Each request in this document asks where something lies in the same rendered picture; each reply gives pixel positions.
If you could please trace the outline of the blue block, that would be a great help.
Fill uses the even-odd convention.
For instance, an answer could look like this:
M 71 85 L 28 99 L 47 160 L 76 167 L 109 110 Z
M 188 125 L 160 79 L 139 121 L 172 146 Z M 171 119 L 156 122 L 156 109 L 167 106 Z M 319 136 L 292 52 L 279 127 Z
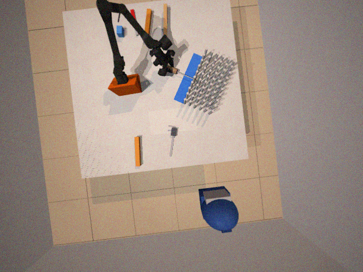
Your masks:
M 124 28 L 122 25 L 117 25 L 117 35 L 118 37 L 124 37 Z

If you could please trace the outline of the blue flat strip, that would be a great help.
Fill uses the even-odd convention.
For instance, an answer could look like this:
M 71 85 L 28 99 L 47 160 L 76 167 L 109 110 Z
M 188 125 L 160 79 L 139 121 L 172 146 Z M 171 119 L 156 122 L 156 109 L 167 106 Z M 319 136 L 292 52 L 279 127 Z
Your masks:
M 193 78 L 193 76 L 196 73 L 197 67 L 200 64 L 201 59 L 202 59 L 202 56 L 194 53 L 191 60 L 190 60 L 189 65 L 187 67 L 185 75 Z M 181 84 L 180 84 L 180 86 L 178 88 L 178 91 L 177 91 L 175 97 L 174 97 L 174 100 L 176 100 L 178 102 L 181 102 L 181 103 L 184 103 L 184 98 L 186 98 L 186 94 L 188 92 L 188 87 L 191 86 L 191 81 L 193 81 L 193 79 L 191 79 L 191 78 L 189 78 L 189 77 L 187 77 L 185 75 L 183 76 Z

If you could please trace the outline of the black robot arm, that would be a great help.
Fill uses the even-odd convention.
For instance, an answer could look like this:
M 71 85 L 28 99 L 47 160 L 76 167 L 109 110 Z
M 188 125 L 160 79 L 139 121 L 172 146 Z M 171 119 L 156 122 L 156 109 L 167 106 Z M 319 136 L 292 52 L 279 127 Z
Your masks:
M 113 74 L 117 80 L 117 84 L 125 84 L 128 82 L 129 79 L 126 73 L 123 71 L 125 62 L 124 62 L 124 57 L 120 55 L 117 46 L 116 35 L 112 24 L 112 12 L 122 13 L 126 17 L 131 26 L 140 35 L 145 45 L 149 49 L 152 49 L 150 50 L 149 54 L 151 56 L 153 55 L 156 56 L 156 59 L 153 62 L 153 64 L 155 66 L 161 65 L 160 61 L 158 61 L 157 59 L 161 59 L 163 57 L 164 52 L 162 51 L 162 49 L 167 50 L 172 45 L 172 42 L 168 39 L 166 35 L 163 35 L 163 37 L 159 41 L 154 40 L 142 29 L 142 27 L 138 24 L 138 22 L 135 20 L 133 15 L 130 13 L 130 11 L 127 9 L 127 7 L 124 4 L 112 3 L 108 2 L 107 0 L 96 0 L 96 6 L 98 8 L 100 16 L 104 21 L 110 45 L 112 48 L 113 65 L 114 65 Z

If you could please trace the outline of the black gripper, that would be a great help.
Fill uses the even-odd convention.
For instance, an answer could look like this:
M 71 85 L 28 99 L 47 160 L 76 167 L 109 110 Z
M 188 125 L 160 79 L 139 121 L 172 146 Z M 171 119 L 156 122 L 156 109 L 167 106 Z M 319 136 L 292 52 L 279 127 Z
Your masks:
M 172 49 L 168 49 L 166 53 L 164 53 L 163 57 L 161 59 L 157 59 L 160 61 L 162 66 L 162 69 L 159 68 L 158 75 L 160 76 L 166 76 L 167 72 L 172 73 L 170 68 L 167 68 L 168 63 L 170 66 L 174 67 L 174 58 L 171 56 L 175 55 L 175 51 Z

